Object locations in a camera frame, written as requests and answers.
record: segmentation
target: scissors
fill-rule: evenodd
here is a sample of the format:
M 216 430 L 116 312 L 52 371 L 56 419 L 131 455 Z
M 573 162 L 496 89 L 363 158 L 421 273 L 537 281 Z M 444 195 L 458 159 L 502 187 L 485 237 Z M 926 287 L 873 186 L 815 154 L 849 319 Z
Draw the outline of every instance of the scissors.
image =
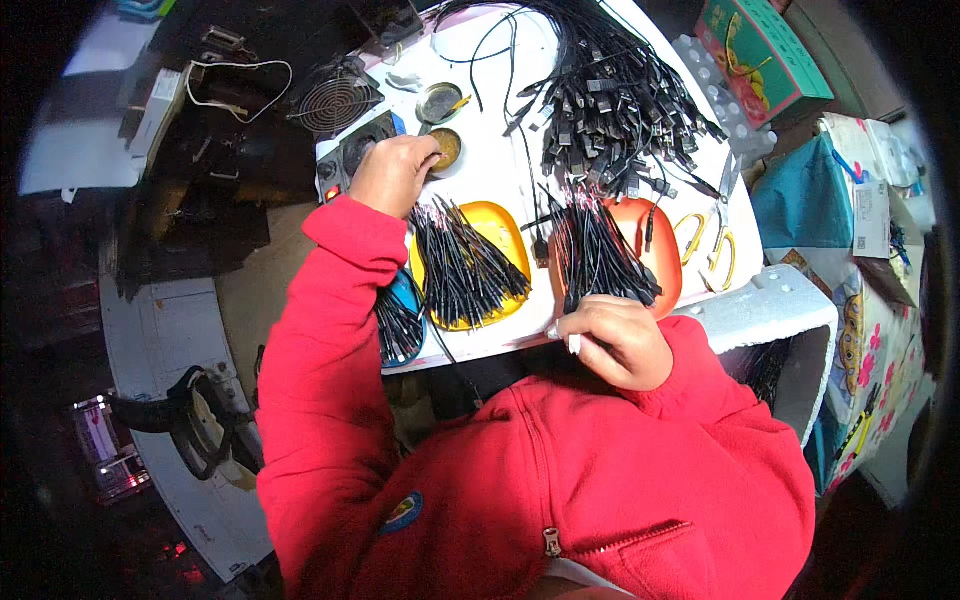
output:
M 713 250 L 707 255 L 707 268 L 706 270 L 701 269 L 699 272 L 707 289 L 711 292 L 717 292 L 717 287 L 719 287 L 720 291 L 726 292 L 730 289 L 731 283 L 733 282 L 733 269 L 736 265 L 736 242 L 733 239 L 733 231 L 728 226 L 728 208 L 730 207 L 730 195 L 733 193 L 733 187 L 736 185 L 738 177 L 740 177 L 740 163 L 733 154 L 733 150 L 731 150 L 727 155 L 727 164 L 724 166 L 723 177 L 720 179 L 720 187 L 717 190 L 718 193 L 715 196 L 714 203 L 717 215 L 720 217 L 720 229 L 717 230 Z M 693 239 L 686 245 L 684 255 L 680 259 L 681 266 L 685 267 L 686 264 L 690 262 L 693 254 L 700 248 L 700 238 L 703 237 L 704 231 L 707 229 L 710 216 L 711 215 L 700 212 L 694 212 L 683 217 L 673 228 L 674 232 L 676 232 L 687 219 L 696 219 L 698 221 L 697 231 L 694 233 Z M 716 286 L 710 283 L 710 280 L 713 279 L 714 272 L 720 265 L 720 256 L 723 253 L 724 242 L 729 243 L 730 246 L 730 270 L 727 272 L 727 278 L 724 280 L 723 285 Z

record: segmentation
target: power cord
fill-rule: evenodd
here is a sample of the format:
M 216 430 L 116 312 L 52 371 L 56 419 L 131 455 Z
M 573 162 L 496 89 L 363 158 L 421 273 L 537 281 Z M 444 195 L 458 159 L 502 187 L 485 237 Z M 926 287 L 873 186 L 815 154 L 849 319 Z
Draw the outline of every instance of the power cord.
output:
M 215 66 L 232 66 L 240 69 L 255 69 L 261 66 L 266 66 L 268 64 L 284 65 L 285 67 L 287 67 L 287 70 L 290 71 L 290 77 L 289 79 L 287 79 L 287 85 L 283 87 L 283 91 L 281 91 L 276 98 L 274 98 L 269 103 L 267 103 L 265 107 L 261 108 L 257 114 L 255 114 L 253 117 L 251 117 L 248 120 L 244 120 L 240 118 L 240 115 L 237 113 L 237 107 L 232 107 L 231 105 L 224 104 L 222 102 L 198 101 L 197 98 L 193 95 L 193 90 L 190 89 L 190 73 L 193 72 L 193 67 L 195 66 L 201 66 L 203 68 L 211 68 Z M 294 67 L 290 66 L 290 63 L 287 62 L 286 60 L 265 60 L 263 62 L 255 62 L 253 64 L 245 64 L 242 62 L 197 62 L 196 60 L 191 60 L 190 66 L 187 67 L 186 73 L 184 73 L 184 76 L 186 77 L 186 83 L 184 84 L 184 87 L 186 87 L 186 93 L 188 96 L 190 96 L 190 100 L 193 102 L 193 104 L 197 105 L 198 107 L 221 108 L 223 110 L 228 111 L 230 114 L 232 114 L 233 118 L 236 119 L 237 121 L 240 121 L 244 125 L 249 125 L 250 123 L 255 121 L 258 116 L 263 114 L 267 110 L 267 108 L 276 104 L 276 101 L 282 98 L 283 94 L 287 93 L 287 90 L 290 89 L 290 84 L 292 84 L 294 81 Z

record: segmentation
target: white workbench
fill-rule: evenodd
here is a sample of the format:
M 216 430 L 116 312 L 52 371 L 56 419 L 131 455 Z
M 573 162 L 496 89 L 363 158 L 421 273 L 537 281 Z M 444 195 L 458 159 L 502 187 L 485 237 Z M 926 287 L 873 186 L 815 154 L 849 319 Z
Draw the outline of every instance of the white workbench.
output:
M 636 5 L 629 0 L 609 0 L 602 3 L 604 8 L 614 15 L 619 13 L 623 18 L 640 32 L 654 47 L 661 59 L 673 66 L 684 78 L 687 90 L 696 101 L 700 111 L 710 119 L 715 119 L 710 103 L 704 96 L 693 76 L 684 66 L 680 57 L 674 52 L 660 30 Z M 481 37 L 507 12 L 516 7 L 493 6 L 472 9 L 454 15 L 446 21 L 439 32 L 432 31 L 432 24 L 427 23 L 427 30 L 417 43 L 405 47 L 399 60 L 393 65 L 379 61 L 379 59 L 364 55 L 368 73 L 379 82 L 384 82 L 390 72 L 397 75 L 416 74 L 421 77 L 424 86 L 436 83 L 449 82 L 460 86 L 464 94 L 472 93 L 469 80 L 468 64 L 451 64 L 438 56 L 453 60 L 469 60 L 474 48 Z M 557 38 L 545 17 L 534 12 L 521 12 L 516 15 L 516 73 L 508 107 L 511 112 L 518 110 L 527 102 L 527 98 L 517 98 L 516 93 L 527 85 L 546 78 L 553 69 L 556 57 Z M 507 23 L 501 25 L 484 42 L 478 56 L 493 54 L 509 46 L 511 30 Z M 476 201 L 492 201 L 504 206 L 514 217 L 518 226 L 534 221 L 534 207 L 531 199 L 530 178 L 527 167 L 527 158 L 523 149 L 523 141 L 519 132 L 512 137 L 503 137 L 506 123 L 502 116 L 504 97 L 507 94 L 507 84 L 510 74 L 510 53 L 476 62 L 473 70 L 473 79 L 484 103 L 484 112 L 480 112 L 477 98 L 463 109 L 460 114 L 444 124 L 460 134 L 464 140 L 465 155 L 462 170 L 455 176 L 445 180 L 434 180 L 426 184 L 423 190 L 423 199 L 428 200 L 433 193 L 453 200 L 457 204 L 467 204 Z M 380 91 L 386 97 L 382 109 L 389 108 L 403 119 L 407 129 L 416 134 L 420 122 L 415 115 L 418 95 L 395 90 L 388 85 L 380 86 Z M 535 109 L 539 109 L 540 100 Z M 530 144 L 531 158 L 534 163 L 534 176 L 539 182 L 551 187 L 559 193 L 556 180 L 547 180 L 540 170 L 542 156 L 543 134 L 527 130 L 527 140 Z M 698 165 L 696 174 L 706 181 L 719 185 L 721 172 L 727 159 L 729 146 L 719 144 L 712 137 L 698 137 L 699 150 L 693 155 Z M 325 155 L 325 151 L 318 151 L 318 156 Z M 667 164 L 668 171 L 678 172 Z M 690 212 L 709 214 L 713 206 L 710 199 L 697 192 L 688 185 L 678 182 L 676 178 L 667 177 L 671 184 L 675 184 L 679 194 L 676 199 L 664 198 L 660 202 L 660 209 L 674 224 Z M 654 195 L 647 187 L 641 195 L 652 198 Z M 541 204 L 541 214 L 547 209 Z M 763 266 L 762 249 L 759 233 L 756 229 L 756 219 L 750 205 L 750 198 L 739 180 L 730 200 L 730 227 L 736 238 L 736 264 L 733 271 L 732 290 L 744 286 L 752 276 L 759 273 Z M 707 246 L 710 246 L 718 227 L 718 221 L 713 219 L 704 234 L 701 250 L 694 255 L 693 260 L 684 268 L 684 288 L 681 293 L 678 307 L 686 306 L 700 300 L 713 297 L 708 292 L 703 281 L 697 275 L 702 266 Z M 544 234 L 549 231 L 546 226 Z M 524 233 L 525 247 L 530 254 L 533 245 L 534 230 Z M 685 234 L 692 237 L 692 231 Z M 531 265 L 535 265 L 530 255 Z M 718 273 L 725 273 L 726 265 L 720 265 Z M 513 316 L 504 321 L 492 324 L 484 329 L 470 332 L 442 332 L 444 341 L 457 360 L 470 360 L 493 356 L 520 348 L 528 348 L 544 343 L 546 338 L 542 332 L 557 318 L 555 314 L 556 302 L 550 283 L 549 272 L 546 269 L 534 267 L 532 277 L 533 291 L 523 307 Z M 438 365 L 448 364 L 440 345 L 434 335 L 428 334 L 423 351 L 411 363 L 384 372 L 408 372 L 426 369 Z

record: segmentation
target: blue cloth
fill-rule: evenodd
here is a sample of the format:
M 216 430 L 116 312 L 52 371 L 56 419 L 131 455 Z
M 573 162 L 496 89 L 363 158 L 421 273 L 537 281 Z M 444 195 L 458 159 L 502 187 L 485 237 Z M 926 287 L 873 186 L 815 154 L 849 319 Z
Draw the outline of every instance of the blue cloth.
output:
M 853 208 L 823 132 L 770 165 L 751 202 L 763 248 L 850 248 Z

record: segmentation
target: fruit box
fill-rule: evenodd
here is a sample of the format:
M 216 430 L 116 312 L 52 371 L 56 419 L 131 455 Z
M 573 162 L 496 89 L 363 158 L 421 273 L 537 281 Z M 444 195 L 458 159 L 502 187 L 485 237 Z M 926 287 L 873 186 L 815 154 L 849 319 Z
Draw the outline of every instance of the fruit box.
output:
M 707 0 L 696 34 L 754 128 L 797 122 L 833 99 L 827 80 L 767 0 Z

